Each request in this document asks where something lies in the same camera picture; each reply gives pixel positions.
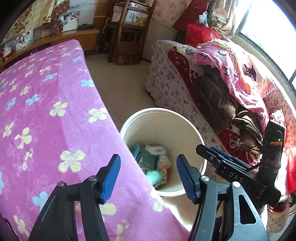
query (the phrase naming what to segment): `screw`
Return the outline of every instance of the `screw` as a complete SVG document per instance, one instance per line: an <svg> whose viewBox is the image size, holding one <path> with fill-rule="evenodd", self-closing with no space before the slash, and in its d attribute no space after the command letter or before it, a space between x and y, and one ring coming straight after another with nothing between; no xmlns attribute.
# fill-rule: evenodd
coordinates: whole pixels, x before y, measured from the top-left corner
<svg viewBox="0 0 296 241"><path fill-rule="evenodd" d="M58 186L58 187L62 187L63 185L65 185L65 182L64 182L64 181L59 181L59 182L57 183L57 186Z"/></svg>
<svg viewBox="0 0 296 241"><path fill-rule="evenodd" d="M202 176L201 180L203 180L204 182L208 182L210 178L208 176Z"/></svg>
<svg viewBox="0 0 296 241"><path fill-rule="evenodd" d="M89 181L90 182L94 182L96 180L96 176L95 175L92 175L89 177Z"/></svg>
<svg viewBox="0 0 296 241"><path fill-rule="evenodd" d="M240 187L240 183L239 182L233 182L232 185L236 188L239 188Z"/></svg>

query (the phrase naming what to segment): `white trash bin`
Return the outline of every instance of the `white trash bin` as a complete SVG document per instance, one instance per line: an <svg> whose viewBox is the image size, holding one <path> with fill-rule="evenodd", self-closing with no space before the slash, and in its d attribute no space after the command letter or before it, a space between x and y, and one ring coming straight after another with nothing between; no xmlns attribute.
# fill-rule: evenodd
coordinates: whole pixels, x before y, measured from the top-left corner
<svg viewBox="0 0 296 241"><path fill-rule="evenodd" d="M176 112L163 108L140 110L127 119L120 135L130 150L137 143L141 147L149 144L167 148L172 165L168 169L168 182L157 189L160 196L185 194L176 166L179 154L184 154L190 165L197 167L202 175L205 173L207 160L195 151L197 145L205 143L197 129Z"/></svg>

